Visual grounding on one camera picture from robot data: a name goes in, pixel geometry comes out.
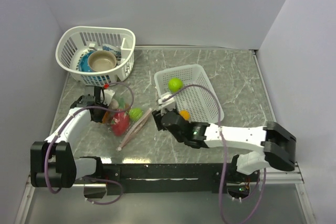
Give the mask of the green fake apple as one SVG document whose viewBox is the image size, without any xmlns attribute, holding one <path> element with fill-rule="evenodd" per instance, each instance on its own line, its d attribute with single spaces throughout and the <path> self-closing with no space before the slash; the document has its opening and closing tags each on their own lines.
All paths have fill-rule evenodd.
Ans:
<svg viewBox="0 0 336 224">
<path fill-rule="evenodd" d="M 176 93 L 183 88 L 183 82 L 179 78 L 172 78 L 168 82 L 168 88 L 172 93 Z"/>
</svg>

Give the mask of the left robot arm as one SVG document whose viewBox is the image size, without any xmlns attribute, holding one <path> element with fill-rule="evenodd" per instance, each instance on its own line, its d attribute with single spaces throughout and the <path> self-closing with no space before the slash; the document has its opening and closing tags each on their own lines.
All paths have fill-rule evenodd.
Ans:
<svg viewBox="0 0 336 224">
<path fill-rule="evenodd" d="M 34 187 L 48 187 L 53 193 L 70 188 L 75 180 L 87 177 L 92 183 L 104 177 L 100 157 L 74 158 L 71 146 L 90 122 L 101 123 L 115 92 L 86 86 L 84 95 L 70 106 L 59 127 L 42 142 L 30 148 L 30 177 Z"/>
</svg>

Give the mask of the white perforated rectangular basket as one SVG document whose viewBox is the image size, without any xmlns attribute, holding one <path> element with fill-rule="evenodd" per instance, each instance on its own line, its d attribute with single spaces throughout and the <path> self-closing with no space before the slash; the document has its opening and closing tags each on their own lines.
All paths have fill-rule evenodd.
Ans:
<svg viewBox="0 0 336 224">
<path fill-rule="evenodd" d="M 184 86 L 198 84 L 203 87 L 187 88 L 174 97 L 177 109 L 187 111 L 191 121 L 218 123 L 223 120 L 223 109 L 217 106 L 218 97 L 201 65 L 183 65 L 155 73 L 154 81 L 159 96 L 170 91 L 168 82 L 172 78 L 180 79 Z"/>
</svg>

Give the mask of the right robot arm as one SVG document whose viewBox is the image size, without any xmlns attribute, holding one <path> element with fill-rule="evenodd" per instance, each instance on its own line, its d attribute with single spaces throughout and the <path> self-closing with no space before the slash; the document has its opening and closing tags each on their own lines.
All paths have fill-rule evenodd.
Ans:
<svg viewBox="0 0 336 224">
<path fill-rule="evenodd" d="M 188 122 L 176 109 L 165 113 L 155 110 L 152 115 L 159 131 L 169 131 L 179 143 L 191 148 L 226 146 L 248 150 L 248 154 L 232 159 L 229 173 L 235 181 L 268 167 L 283 172 L 295 170 L 297 140 L 276 122 L 258 127 L 229 127 Z"/>
</svg>

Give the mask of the clear zip top bag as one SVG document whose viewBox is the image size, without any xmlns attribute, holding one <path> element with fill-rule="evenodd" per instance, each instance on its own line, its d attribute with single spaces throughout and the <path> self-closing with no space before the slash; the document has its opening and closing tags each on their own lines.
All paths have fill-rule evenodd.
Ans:
<svg viewBox="0 0 336 224">
<path fill-rule="evenodd" d="M 123 97 L 112 98 L 108 107 L 110 110 L 126 110 L 125 112 L 105 112 L 102 123 L 110 127 L 114 137 L 119 141 L 117 151 L 120 152 L 144 127 L 152 108 L 147 106 L 130 106 Z"/>
</svg>

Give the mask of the orange fake fruit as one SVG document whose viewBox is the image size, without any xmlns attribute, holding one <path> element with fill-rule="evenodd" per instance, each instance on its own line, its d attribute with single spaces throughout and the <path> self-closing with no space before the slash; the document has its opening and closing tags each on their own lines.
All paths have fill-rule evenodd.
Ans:
<svg viewBox="0 0 336 224">
<path fill-rule="evenodd" d="M 180 116 L 181 116 L 184 120 L 186 120 L 186 121 L 189 121 L 189 120 L 190 120 L 190 114 L 189 114 L 188 111 L 186 111 L 186 110 L 181 110 L 181 111 L 179 112 L 179 114 L 180 114 Z"/>
</svg>

